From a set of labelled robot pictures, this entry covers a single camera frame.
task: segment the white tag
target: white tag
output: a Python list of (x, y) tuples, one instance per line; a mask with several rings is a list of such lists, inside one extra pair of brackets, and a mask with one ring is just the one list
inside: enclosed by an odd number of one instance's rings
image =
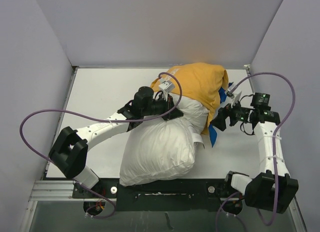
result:
[(188, 130), (191, 133), (191, 138), (193, 141), (193, 145), (196, 147), (198, 143), (201, 143), (203, 145), (203, 148), (205, 148), (204, 141), (202, 139), (202, 136), (197, 133), (196, 129), (193, 126), (188, 126)]

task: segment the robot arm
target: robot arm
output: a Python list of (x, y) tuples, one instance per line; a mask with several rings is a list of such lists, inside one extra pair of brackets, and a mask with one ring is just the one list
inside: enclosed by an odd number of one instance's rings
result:
[(275, 135), (276, 155), (273, 154), (273, 137), (280, 123), (279, 114), (271, 111), (269, 94), (255, 93), (251, 102), (253, 108), (241, 107), (240, 94), (241, 92), (228, 95), (232, 98), (231, 103), (219, 109), (217, 117), (211, 121), (211, 124), (224, 131), (227, 128), (226, 118), (228, 117), (230, 126), (234, 126), (238, 121), (251, 123), (258, 141), (260, 169), (259, 174), (253, 179), (246, 174), (230, 171), (225, 181), (244, 195), (247, 206), (272, 211), (275, 199), (275, 157), (279, 181), (276, 212), (284, 213), (298, 191), (299, 185), (296, 179), (290, 178), (286, 167), (280, 143), (280, 130)]
[[(88, 151), (117, 134), (136, 128), (142, 123), (144, 116), (162, 115), (172, 109), (174, 102), (168, 93), (173, 88), (170, 81), (162, 81), (159, 85), (162, 94), (156, 99), (153, 98), (154, 91), (150, 87), (141, 87), (133, 100), (106, 119), (113, 121), (112, 123), (94, 123), (74, 130), (70, 127), (62, 129), (49, 152), (49, 158), (67, 179), (75, 179), (100, 194), (99, 178), (86, 166)], [(183, 113), (175, 108), (162, 118), (172, 120), (181, 116)]]

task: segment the blue cloth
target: blue cloth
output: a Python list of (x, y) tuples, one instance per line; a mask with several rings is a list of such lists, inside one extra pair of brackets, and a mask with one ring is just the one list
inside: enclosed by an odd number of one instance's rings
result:
[[(220, 95), (220, 104), (222, 104), (227, 99), (226, 90), (221, 87), (219, 89), (219, 95)], [(209, 125), (208, 130), (209, 130), (209, 137), (210, 137), (211, 146), (213, 147), (217, 141), (218, 133), (217, 133), (216, 129), (211, 124)]]

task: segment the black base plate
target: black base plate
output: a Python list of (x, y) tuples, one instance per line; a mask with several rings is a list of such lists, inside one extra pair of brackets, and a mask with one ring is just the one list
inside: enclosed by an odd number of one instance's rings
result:
[[(224, 179), (175, 179), (158, 180), (148, 184), (124, 187), (119, 179), (103, 178), (107, 198), (116, 198), (116, 211), (217, 211), (219, 198), (226, 198), (235, 192), (227, 188)], [(117, 193), (111, 194), (111, 187), (117, 187)], [(208, 188), (213, 186), (214, 193)], [(76, 188), (73, 198), (90, 199), (96, 196)]]

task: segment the white table surface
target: white table surface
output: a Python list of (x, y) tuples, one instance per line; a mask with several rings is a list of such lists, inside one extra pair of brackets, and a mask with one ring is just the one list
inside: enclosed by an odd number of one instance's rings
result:
[[(79, 68), (76, 72), (66, 109), (95, 118), (105, 119), (123, 107), (141, 86), (149, 86), (160, 72), (167, 68)], [(239, 82), (247, 76), (245, 70), (228, 69), (230, 82)], [(249, 80), (239, 89), (242, 95), (252, 94)], [(251, 98), (244, 98), (242, 106), (249, 107)], [(61, 128), (73, 129), (93, 124), (70, 114), (65, 114)], [(255, 177), (259, 173), (259, 150), (256, 136), (240, 131), (240, 123), (219, 131), (216, 144), (211, 147), (210, 139), (203, 135), (205, 149), (199, 147), (192, 170), (183, 176), (189, 179), (222, 179), (229, 171), (236, 171)], [(86, 164), (100, 178), (119, 178), (122, 157), (128, 133), (118, 134), (92, 148)], [(53, 164), (47, 171), (47, 178), (64, 178)]]

